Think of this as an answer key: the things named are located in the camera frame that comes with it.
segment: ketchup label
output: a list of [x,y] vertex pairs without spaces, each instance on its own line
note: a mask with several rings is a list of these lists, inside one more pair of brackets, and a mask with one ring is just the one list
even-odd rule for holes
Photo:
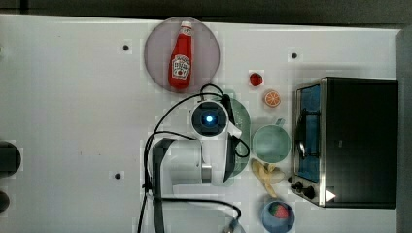
[[173,78],[185,80],[190,70],[189,59],[185,55],[176,55],[172,60]]
[[191,28],[188,27],[181,27],[181,30],[179,32],[180,34],[185,34],[187,36],[191,36]]

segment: blue bowl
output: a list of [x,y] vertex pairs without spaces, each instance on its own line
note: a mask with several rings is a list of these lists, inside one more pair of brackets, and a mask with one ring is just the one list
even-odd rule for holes
[[[282,205],[288,210],[288,218],[277,218],[270,214],[269,209],[272,205]],[[294,225],[294,212],[293,209],[286,203],[281,201],[273,201],[266,204],[261,212],[261,222],[264,228],[270,233],[286,233],[292,229]]]

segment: oven knob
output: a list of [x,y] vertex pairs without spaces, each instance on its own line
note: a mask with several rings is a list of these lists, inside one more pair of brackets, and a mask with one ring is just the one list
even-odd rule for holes
[[312,186],[303,188],[303,195],[305,195],[309,199],[313,199],[315,197],[315,189],[313,189]]
[[303,188],[303,183],[301,182],[296,182],[295,184],[291,185],[291,188],[296,189],[297,192],[301,192]]

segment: cup handle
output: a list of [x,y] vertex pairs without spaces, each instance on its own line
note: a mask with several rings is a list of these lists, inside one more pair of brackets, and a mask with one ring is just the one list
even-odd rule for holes
[[278,120],[276,120],[276,123],[275,123],[275,125],[279,127],[283,127],[284,124],[285,124],[285,120],[283,118],[278,118]]

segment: teal mug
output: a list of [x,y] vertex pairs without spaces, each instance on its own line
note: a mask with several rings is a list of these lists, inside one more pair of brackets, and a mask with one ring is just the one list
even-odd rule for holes
[[291,150],[291,138],[283,128],[285,120],[280,118],[274,125],[261,127],[254,136],[252,150],[257,157],[268,163],[285,159]]
[[269,202],[261,211],[261,222],[269,233],[286,233],[294,225],[293,209],[280,200]]

